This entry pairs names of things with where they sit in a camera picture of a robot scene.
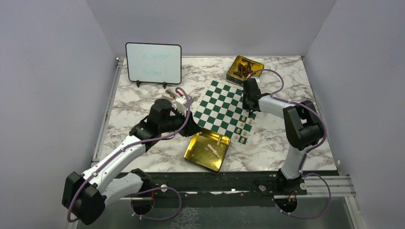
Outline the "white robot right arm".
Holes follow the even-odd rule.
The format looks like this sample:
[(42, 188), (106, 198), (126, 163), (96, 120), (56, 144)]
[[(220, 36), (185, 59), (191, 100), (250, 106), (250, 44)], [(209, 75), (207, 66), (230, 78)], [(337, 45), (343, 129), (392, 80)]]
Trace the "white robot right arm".
[(283, 118), (289, 143), (286, 160), (277, 172), (276, 189), (281, 194), (292, 191), (301, 182), (302, 168), (308, 151), (324, 141), (324, 123), (309, 101), (301, 103), (277, 98), (269, 93), (261, 93), (257, 81), (248, 79), (242, 82), (243, 109), (250, 114), (265, 112)]

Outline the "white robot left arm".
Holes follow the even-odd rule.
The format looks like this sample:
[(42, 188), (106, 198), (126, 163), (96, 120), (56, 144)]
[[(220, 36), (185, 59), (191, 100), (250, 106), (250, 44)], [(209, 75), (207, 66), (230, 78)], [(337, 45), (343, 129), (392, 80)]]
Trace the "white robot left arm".
[(202, 131), (192, 116), (193, 99), (186, 95), (175, 100), (157, 99), (149, 114), (132, 127), (123, 142), (99, 163), (88, 170), (70, 173), (64, 184), (62, 205), (67, 208), (70, 223), (95, 222), (106, 206), (132, 193), (146, 195), (150, 190), (147, 174), (136, 169), (117, 179), (117, 175), (136, 158), (159, 141), (176, 134), (189, 137)]

